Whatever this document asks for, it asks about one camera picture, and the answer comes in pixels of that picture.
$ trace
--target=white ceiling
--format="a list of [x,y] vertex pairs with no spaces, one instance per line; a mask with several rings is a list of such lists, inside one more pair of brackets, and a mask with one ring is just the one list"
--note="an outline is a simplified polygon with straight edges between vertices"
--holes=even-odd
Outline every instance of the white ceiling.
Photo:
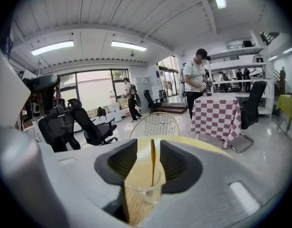
[[[242,30],[245,36],[260,24],[265,0],[226,2],[225,9],[218,9],[214,0],[23,0],[13,13],[11,60],[44,73],[76,62],[154,64],[196,44],[242,37]],[[66,40],[73,40],[74,47],[31,54]],[[131,50],[111,47],[112,40],[147,50],[135,50],[131,57]]]

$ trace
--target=window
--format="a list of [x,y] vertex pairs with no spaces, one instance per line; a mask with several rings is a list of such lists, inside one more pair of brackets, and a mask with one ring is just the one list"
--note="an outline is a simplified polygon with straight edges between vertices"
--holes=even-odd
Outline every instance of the window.
[[77,88],[83,108],[89,115],[97,114],[99,107],[109,109],[110,95],[114,95],[110,70],[77,73]]
[[113,80],[123,80],[123,78],[128,77],[128,70],[111,70]]
[[60,92],[61,98],[65,100],[65,104],[67,106],[67,101],[69,99],[77,99],[76,89],[70,89],[66,91]]
[[60,76],[60,88],[67,88],[71,86],[76,86],[76,76],[75,74],[66,74]]
[[122,99],[125,93],[123,78],[129,77],[127,69],[96,70],[82,73],[61,75],[60,93],[67,104],[72,98],[81,101],[89,116],[96,116],[99,107],[109,113],[111,96],[121,109],[128,108],[128,100]]

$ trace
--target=cup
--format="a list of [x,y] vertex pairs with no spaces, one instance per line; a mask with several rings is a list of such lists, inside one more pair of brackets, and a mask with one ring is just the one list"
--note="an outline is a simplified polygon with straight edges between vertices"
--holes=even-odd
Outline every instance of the cup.
[[161,198],[160,170],[154,167],[154,181],[152,186],[152,162],[136,162],[127,179],[127,186],[141,199],[149,204],[155,204]]

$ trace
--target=black office chair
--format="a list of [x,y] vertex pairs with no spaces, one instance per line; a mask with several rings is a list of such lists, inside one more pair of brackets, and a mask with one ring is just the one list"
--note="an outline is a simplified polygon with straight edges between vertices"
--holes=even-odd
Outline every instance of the black office chair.
[[67,151],[67,143],[73,150],[80,149],[79,142],[74,138],[74,119],[70,111],[50,113],[39,120],[38,127],[54,152]]
[[[242,130],[247,129],[249,126],[259,121],[258,107],[259,107],[260,100],[264,94],[266,85],[267,85],[266,81],[254,82],[251,93],[248,97],[248,100],[243,102],[243,106],[241,107]],[[250,137],[246,136],[242,132],[240,132],[240,135],[244,136],[246,139],[250,140],[252,143],[249,146],[247,146],[245,149],[243,149],[242,151],[237,150],[233,145],[229,144],[229,146],[236,153],[243,153],[254,144],[253,139],[251,139]]]
[[94,120],[91,121],[78,99],[70,99],[68,102],[72,107],[72,116],[84,131],[85,139],[88,144],[103,145],[111,143],[113,139],[118,141],[116,137],[106,140],[109,136],[113,135],[113,130],[117,127],[117,125],[112,124],[115,118],[108,122],[95,125],[93,123]]
[[144,96],[145,96],[146,100],[148,101],[148,107],[150,109],[150,113],[158,111],[158,108],[161,106],[161,102],[157,102],[157,101],[160,99],[156,99],[156,100],[152,101],[152,98],[149,94],[149,90],[144,91]]

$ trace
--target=red checkered tablecloth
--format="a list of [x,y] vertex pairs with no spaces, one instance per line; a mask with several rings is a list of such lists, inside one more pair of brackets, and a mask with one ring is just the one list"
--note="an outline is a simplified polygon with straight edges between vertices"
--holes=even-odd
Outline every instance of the red checkered tablecloth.
[[204,133],[230,143],[241,132],[241,111],[231,94],[203,95],[193,105],[190,133]]

